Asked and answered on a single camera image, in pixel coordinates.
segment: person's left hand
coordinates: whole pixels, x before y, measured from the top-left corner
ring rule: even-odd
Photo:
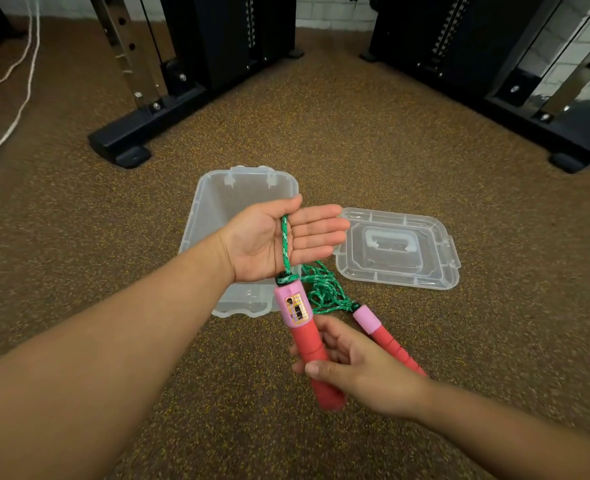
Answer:
[[[218,233],[236,282],[272,278],[284,270],[282,216],[288,215],[291,265],[327,258],[346,240],[350,223],[335,204],[300,209],[300,194],[257,203],[237,214]]]

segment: green rope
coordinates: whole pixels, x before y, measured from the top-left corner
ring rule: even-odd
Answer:
[[[338,310],[354,312],[359,307],[358,303],[346,295],[335,275],[322,262],[317,261],[316,267],[302,265],[301,277],[292,272],[291,261],[289,260],[289,234],[286,216],[282,217],[282,251],[284,272],[277,277],[277,283],[286,285],[301,280],[303,283],[311,284],[312,288],[307,295],[314,314],[326,314]]]

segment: brown speckled floor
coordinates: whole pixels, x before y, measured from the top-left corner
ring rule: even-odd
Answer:
[[[435,378],[590,431],[590,169],[380,64],[367,34],[300,31],[306,50],[155,140],[122,171],[91,130],[132,101],[99,24],[45,19],[33,100],[0,153],[0,354],[177,252],[203,173],[290,172],[308,204],[424,214],[455,239],[451,291],[346,282]],[[0,48],[0,76],[21,53]],[[0,136],[27,67],[0,87]],[[315,408],[276,315],[214,319],[113,476],[482,476],[437,436],[357,404]]]

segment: person's right arm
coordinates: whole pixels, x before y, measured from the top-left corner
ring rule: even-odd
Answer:
[[[330,315],[315,322],[334,362],[308,363],[308,376],[439,433],[497,477],[590,478],[590,436],[424,378]],[[295,346],[291,353],[297,355]],[[293,370],[303,372],[303,363]]]

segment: red foam handle grip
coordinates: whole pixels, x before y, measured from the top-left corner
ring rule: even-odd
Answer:
[[[312,320],[304,326],[291,328],[295,345],[304,364],[312,360],[328,360],[328,354],[319,337],[317,325]],[[319,406],[326,411],[338,411],[346,404],[346,396],[337,387],[310,379]]]
[[[424,372],[419,364],[416,363],[410,355],[408,355],[408,352],[406,352],[406,350],[404,350],[404,348],[399,345],[399,343],[393,338],[392,335],[390,335],[390,333],[388,333],[384,327],[379,327],[370,336],[375,340],[375,342],[377,342],[378,346],[382,347],[386,352],[395,357],[406,367],[412,369],[418,374],[421,374],[422,376],[426,375],[426,372]]]

